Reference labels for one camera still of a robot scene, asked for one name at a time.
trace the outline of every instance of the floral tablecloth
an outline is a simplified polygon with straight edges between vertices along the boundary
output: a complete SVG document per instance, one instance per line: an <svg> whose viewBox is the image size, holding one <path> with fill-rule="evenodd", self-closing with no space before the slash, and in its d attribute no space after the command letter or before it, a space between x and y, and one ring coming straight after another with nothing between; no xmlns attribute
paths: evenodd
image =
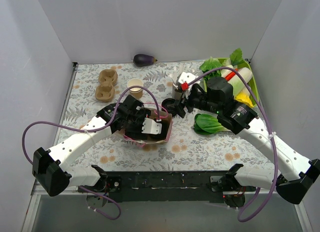
<svg viewBox="0 0 320 232"><path fill-rule="evenodd" d="M184 70L199 71L202 62L181 62ZM95 99L98 76L103 69L116 69L118 80L115 86L117 101L132 78L143 80L144 86L151 90L158 102L171 97L172 80L169 74L181 63L156 63L137 68L133 64L90 64L79 65L63 125L82 128L106 103ZM144 92L143 102L153 102ZM197 135L193 129L194 116L187 114L184 119L173 118L171 137L168 143L137 147L115 135L101 140L80 156L73 166L97 164L106 171L145 171L145 170L228 170L235 163L249 167L272 169L273 164L252 145L230 132L211 136ZM73 132L60 130L58 142L62 142Z"/></svg>

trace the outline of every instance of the white enclosure wall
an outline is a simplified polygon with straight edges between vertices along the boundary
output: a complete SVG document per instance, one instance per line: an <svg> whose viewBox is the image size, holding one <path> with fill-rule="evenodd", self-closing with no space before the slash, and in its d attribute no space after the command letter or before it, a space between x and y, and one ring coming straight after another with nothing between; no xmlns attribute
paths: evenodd
<svg viewBox="0 0 320 232"><path fill-rule="evenodd" d="M35 178L22 153L24 128L58 122L72 63L38 0L0 0L0 230L20 231ZM27 135L32 156L52 146L56 129L38 126Z"/></svg>
<svg viewBox="0 0 320 232"><path fill-rule="evenodd" d="M281 0L39 0L73 62L251 58Z"/></svg>
<svg viewBox="0 0 320 232"><path fill-rule="evenodd" d="M320 158L320 0L283 0L266 30L252 66L274 130L293 149ZM304 204L320 231L320 181Z"/></svg>

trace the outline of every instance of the green vegetable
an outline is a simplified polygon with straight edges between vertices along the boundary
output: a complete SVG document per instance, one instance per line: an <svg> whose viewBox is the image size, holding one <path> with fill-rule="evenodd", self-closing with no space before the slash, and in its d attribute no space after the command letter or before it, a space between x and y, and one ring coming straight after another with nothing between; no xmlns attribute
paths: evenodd
<svg viewBox="0 0 320 232"><path fill-rule="evenodd" d="M219 60L217 58L210 57L209 59L204 61L204 63L200 66L200 69L205 73L211 69L219 67L222 67L222 64L219 62ZM221 71L217 70L213 73L204 76L204 81L206 82L207 80L213 77L221 77Z"/></svg>
<svg viewBox="0 0 320 232"><path fill-rule="evenodd" d="M222 67L222 64L219 62L217 58L210 57L208 60L205 60L204 63L200 66L200 69L203 72L207 72L213 68Z"/></svg>
<svg viewBox="0 0 320 232"><path fill-rule="evenodd" d="M200 134L200 135L210 135L211 134L211 133L208 133L208 132L205 132L204 130L202 130L196 123L194 123L193 129L197 134Z"/></svg>
<svg viewBox="0 0 320 232"><path fill-rule="evenodd" d="M223 65L224 67L226 67L226 66L228 66L228 65L231 65L230 58L225 59L225 60L222 62L222 65Z"/></svg>
<svg viewBox="0 0 320 232"><path fill-rule="evenodd" d="M244 59L242 58L242 51L240 48L235 49L233 53L230 54L230 61L232 66L236 66L244 62Z"/></svg>
<svg viewBox="0 0 320 232"><path fill-rule="evenodd" d="M193 129L201 135L209 135L222 131L229 131L224 128L216 118L208 114L197 114L194 117Z"/></svg>

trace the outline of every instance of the small cup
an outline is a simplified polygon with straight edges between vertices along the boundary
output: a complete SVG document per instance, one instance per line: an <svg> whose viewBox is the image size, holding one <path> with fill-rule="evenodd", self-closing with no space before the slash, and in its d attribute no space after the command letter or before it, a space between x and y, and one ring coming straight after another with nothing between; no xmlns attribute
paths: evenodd
<svg viewBox="0 0 320 232"><path fill-rule="evenodd" d="M138 79L138 78L133 78L131 80L128 81L127 83L127 87L132 87L132 86L143 86L144 83L142 80ZM130 94L132 96L134 96L135 98L139 99L142 97L143 95L143 89L142 88L132 88L129 90L130 91Z"/></svg>

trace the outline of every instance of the green basket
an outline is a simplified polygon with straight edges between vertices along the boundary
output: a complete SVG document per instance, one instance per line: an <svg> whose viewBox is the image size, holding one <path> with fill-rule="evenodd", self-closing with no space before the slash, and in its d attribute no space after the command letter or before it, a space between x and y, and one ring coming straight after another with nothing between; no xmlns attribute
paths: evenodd
<svg viewBox="0 0 320 232"><path fill-rule="evenodd" d="M223 63L227 58L218 58L220 63ZM238 69L240 68L249 68L251 71L251 67L249 65L249 63L247 63L246 61L244 61L241 64L238 64ZM252 78L250 79L250 81L248 82L249 86L251 87L252 92L254 93L254 95L256 96L258 102L260 101L260 97L259 97L259 93L258 93L258 89L257 89L257 85L256 85L256 81L255 81L255 77L253 75L253 71L252 71ZM206 82L204 81L204 89L205 91L207 91L207 85ZM252 101L253 106L255 107L257 104L254 101L253 97L250 96L250 100Z"/></svg>

